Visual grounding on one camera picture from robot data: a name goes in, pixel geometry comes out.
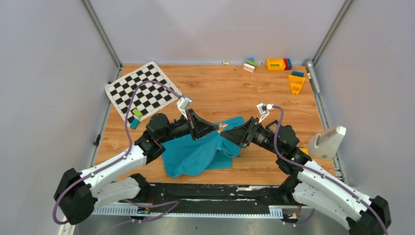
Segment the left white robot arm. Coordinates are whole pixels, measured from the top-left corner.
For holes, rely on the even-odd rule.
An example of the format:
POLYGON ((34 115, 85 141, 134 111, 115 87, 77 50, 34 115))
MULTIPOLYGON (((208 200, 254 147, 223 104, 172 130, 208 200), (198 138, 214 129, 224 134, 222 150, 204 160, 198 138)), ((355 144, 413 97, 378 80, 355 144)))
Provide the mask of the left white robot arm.
POLYGON ((117 179, 161 156, 165 142, 187 135, 197 141, 218 130, 217 124, 199 117, 193 109, 186 110, 173 122, 163 113, 153 115, 142 136, 123 152, 97 166, 81 171, 71 168, 63 174, 54 195, 53 221, 59 225, 76 225, 95 209, 116 201, 134 198, 145 202, 150 189, 143 176, 133 174, 122 181, 117 179))

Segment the teal t-shirt garment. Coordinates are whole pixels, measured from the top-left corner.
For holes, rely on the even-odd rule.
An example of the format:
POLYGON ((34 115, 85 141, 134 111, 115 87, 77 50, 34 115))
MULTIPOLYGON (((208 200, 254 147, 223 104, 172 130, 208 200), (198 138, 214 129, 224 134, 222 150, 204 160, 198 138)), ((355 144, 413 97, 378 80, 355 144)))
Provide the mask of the teal t-shirt garment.
POLYGON ((234 158, 241 156, 241 148, 213 132, 194 141, 186 135, 165 142, 162 154, 164 169, 169 177, 199 176, 205 170, 231 168, 234 158))

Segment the orange brooch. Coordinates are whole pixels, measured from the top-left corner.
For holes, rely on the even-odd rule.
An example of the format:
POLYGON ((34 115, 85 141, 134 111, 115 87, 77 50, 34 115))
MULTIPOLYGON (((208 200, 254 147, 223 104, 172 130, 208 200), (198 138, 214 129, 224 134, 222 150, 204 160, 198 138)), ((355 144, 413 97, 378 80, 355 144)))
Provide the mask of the orange brooch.
POLYGON ((227 126, 228 126, 227 123, 219 123, 217 132, 220 134, 227 128, 227 126))

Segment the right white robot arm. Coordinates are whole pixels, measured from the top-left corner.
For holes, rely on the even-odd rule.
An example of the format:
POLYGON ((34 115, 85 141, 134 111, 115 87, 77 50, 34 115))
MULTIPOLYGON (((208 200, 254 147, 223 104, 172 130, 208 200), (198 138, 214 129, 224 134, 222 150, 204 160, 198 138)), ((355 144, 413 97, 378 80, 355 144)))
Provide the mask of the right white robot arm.
POLYGON ((299 139, 290 125, 274 121, 263 127, 257 118, 220 134, 240 147, 256 144, 277 155, 276 164, 288 178, 279 197, 295 201, 332 218, 351 235, 386 235, 391 225, 389 204, 381 196, 370 197, 324 170, 297 146, 299 139))

